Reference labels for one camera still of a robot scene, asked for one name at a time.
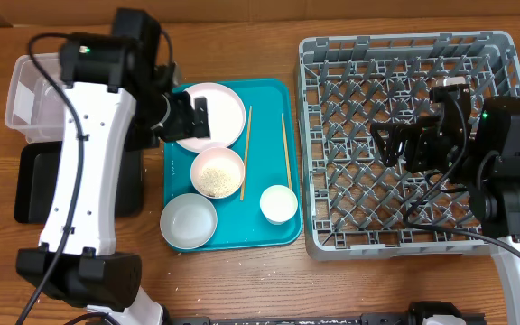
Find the pink bowl with rice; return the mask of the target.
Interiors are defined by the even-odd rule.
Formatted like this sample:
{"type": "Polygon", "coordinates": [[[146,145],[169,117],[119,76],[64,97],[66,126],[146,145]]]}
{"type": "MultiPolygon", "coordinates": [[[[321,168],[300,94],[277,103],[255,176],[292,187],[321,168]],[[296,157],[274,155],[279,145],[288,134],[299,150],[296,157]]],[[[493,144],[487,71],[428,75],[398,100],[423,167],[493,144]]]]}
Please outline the pink bowl with rice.
{"type": "Polygon", "coordinates": [[[190,167],[192,186],[210,199],[224,199],[236,193],[245,174],[246,167],[240,155],[223,147],[199,153],[190,167]]]}

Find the white paper cup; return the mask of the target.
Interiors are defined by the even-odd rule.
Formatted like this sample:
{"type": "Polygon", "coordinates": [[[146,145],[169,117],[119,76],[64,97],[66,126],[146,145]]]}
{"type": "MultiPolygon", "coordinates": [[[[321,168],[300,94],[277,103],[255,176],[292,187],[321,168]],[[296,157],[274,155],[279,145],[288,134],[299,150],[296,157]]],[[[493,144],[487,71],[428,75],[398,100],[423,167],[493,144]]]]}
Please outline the white paper cup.
{"type": "Polygon", "coordinates": [[[294,192],[283,185],[267,188],[260,197],[260,209],[265,218],[274,225],[282,225],[292,219],[298,206],[294,192]]]}

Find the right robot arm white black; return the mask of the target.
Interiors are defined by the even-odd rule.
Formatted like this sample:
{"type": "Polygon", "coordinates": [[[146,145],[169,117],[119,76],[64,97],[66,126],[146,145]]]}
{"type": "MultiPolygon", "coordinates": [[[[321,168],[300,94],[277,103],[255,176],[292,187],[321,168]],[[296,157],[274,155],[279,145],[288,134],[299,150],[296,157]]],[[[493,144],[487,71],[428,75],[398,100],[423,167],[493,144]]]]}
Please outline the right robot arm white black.
{"type": "Polygon", "coordinates": [[[469,194],[469,209],[481,225],[478,232],[449,227],[447,233],[472,237],[489,245],[502,283],[507,321],[520,324],[520,97],[495,96],[484,100],[477,132],[469,116],[471,89],[455,80],[429,92],[440,106],[432,116],[412,124],[374,123],[370,126],[381,162],[440,178],[404,214],[409,228],[440,232],[433,224],[414,223],[409,217],[433,192],[448,181],[469,194]]]}

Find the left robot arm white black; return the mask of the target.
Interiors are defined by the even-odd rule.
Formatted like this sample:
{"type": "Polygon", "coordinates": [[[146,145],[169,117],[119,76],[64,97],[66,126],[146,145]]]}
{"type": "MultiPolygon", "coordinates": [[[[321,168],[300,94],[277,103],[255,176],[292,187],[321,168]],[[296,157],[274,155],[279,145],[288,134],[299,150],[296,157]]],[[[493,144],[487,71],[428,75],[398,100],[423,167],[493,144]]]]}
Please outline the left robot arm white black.
{"type": "Polygon", "coordinates": [[[146,11],[120,8],[109,34],[62,35],[64,104],[56,186],[35,248],[16,272],[36,295],[108,324],[166,324],[167,309],[141,285],[139,255],[116,248],[116,190],[125,150],[210,135],[207,101],[178,90],[178,65],[157,63],[167,32],[146,11]]]}

